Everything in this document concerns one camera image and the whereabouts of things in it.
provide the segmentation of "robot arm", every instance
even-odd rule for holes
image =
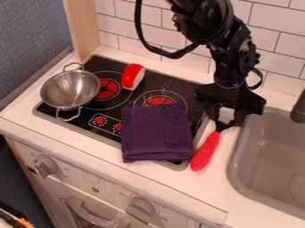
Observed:
[[[235,109],[235,123],[241,125],[248,114],[261,114],[266,101],[250,90],[261,85],[248,86],[245,79],[255,69],[260,55],[251,40],[251,32],[234,16],[229,0],[167,0],[174,13],[172,20],[188,40],[193,42],[184,49],[168,53],[147,44],[141,28],[141,5],[136,0],[136,32],[143,45],[151,52],[177,59],[194,50],[198,45],[207,45],[216,62],[215,84],[201,85],[196,89],[197,98],[203,102],[208,115],[218,119],[219,109]]]

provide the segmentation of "metal sink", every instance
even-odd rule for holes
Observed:
[[[227,177],[243,196],[305,220],[305,124],[274,108],[249,116]]]

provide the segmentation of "purple dish cloth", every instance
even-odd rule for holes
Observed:
[[[122,110],[124,162],[186,160],[194,153],[192,132],[179,104]]]

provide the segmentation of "white countertop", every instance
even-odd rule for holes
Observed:
[[[120,61],[140,63],[148,69],[155,69],[176,77],[201,83],[212,82],[211,76],[198,71],[103,46],[98,47],[94,53]],[[195,173],[188,167],[182,172],[176,172],[150,161],[124,164],[119,149],[34,116],[32,110],[41,102],[39,96],[41,85],[52,75],[60,73],[63,65],[76,60],[74,53],[64,58],[3,110],[0,113],[0,133],[42,150],[51,151],[59,157],[73,159],[80,164],[85,160],[87,165],[96,172],[103,172],[123,183],[135,186],[140,191],[159,196],[198,216],[202,215],[202,208],[200,204],[196,207],[194,203],[203,201],[226,211],[226,225],[233,228],[305,226],[305,221],[247,199],[230,185],[226,169],[239,133],[236,127],[222,134],[221,144],[211,164],[205,170]],[[267,99],[267,106],[283,110],[290,110],[297,99],[265,89],[258,89],[256,93]],[[210,122],[201,142],[213,130],[214,124]],[[178,199],[175,197],[174,190],[183,192],[188,197]]]

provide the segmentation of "toy stove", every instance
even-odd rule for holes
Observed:
[[[100,78],[100,93],[81,110],[78,118],[70,122],[56,119],[56,109],[41,103],[35,113],[40,117],[48,116],[64,126],[92,136],[105,143],[121,141],[120,111],[124,107],[148,107],[154,105],[179,103],[185,106],[193,137],[199,126],[206,119],[202,104],[194,98],[194,87],[197,84],[159,72],[146,70],[144,79],[135,91],[120,86],[121,74],[127,64],[101,56],[92,56],[85,63],[85,70],[94,72]],[[75,116],[75,112],[61,111],[61,117]]]

